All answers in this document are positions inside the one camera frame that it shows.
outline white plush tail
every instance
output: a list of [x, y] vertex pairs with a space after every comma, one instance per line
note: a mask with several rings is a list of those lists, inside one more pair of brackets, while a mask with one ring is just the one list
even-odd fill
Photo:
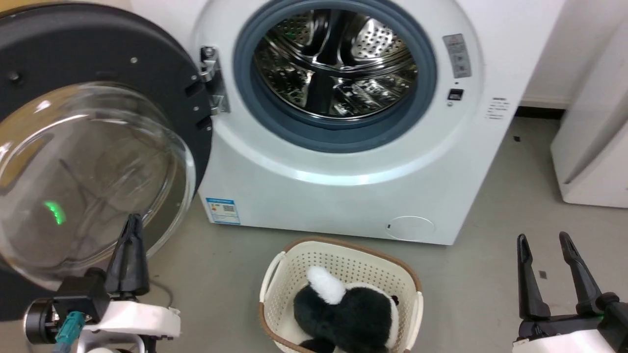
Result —
[[308, 281], [318, 296], [328, 304], [339, 304], [347, 291], [338, 278], [320, 266], [308, 269]]

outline teal connector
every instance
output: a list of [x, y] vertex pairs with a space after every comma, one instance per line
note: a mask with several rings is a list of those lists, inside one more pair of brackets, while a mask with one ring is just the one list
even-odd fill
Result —
[[55, 337], [57, 342], [52, 349], [52, 353], [70, 353], [72, 344], [79, 337], [84, 326], [85, 317], [83, 314], [80, 312], [70, 312]]

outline laundry basket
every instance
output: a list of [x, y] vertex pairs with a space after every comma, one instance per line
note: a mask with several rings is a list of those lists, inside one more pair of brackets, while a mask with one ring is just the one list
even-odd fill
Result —
[[344, 283], [364, 282], [399, 298], [399, 336], [391, 353], [408, 353], [423, 317], [421, 283], [402, 261], [375, 250], [322, 237], [286, 246], [271, 262], [259, 292], [259, 318], [266, 333], [284, 352], [306, 352], [310, 339], [297, 324], [293, 300], [307, 283], [310, 266], [323, 266]]

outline black and white plush toy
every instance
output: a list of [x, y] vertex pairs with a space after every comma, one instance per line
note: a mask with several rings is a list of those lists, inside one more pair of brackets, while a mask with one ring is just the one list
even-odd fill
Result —
[[308, 269], [309, 284], [295, 297], [295, 319], [311, 340], [301, 346], [317, 353], [386, 353], [397, 341], [396, 296], [368, 283], [343, 284], [325, 268]]

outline metal hinge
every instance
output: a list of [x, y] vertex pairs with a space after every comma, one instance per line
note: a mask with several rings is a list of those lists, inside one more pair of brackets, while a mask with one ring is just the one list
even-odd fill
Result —
[[200, 49], [200, 59], [200, 75], [210, 94], [211, 115], [230, 112], [225, 84], [220, 71], [218, 51], [213, 46], [203, 46]]

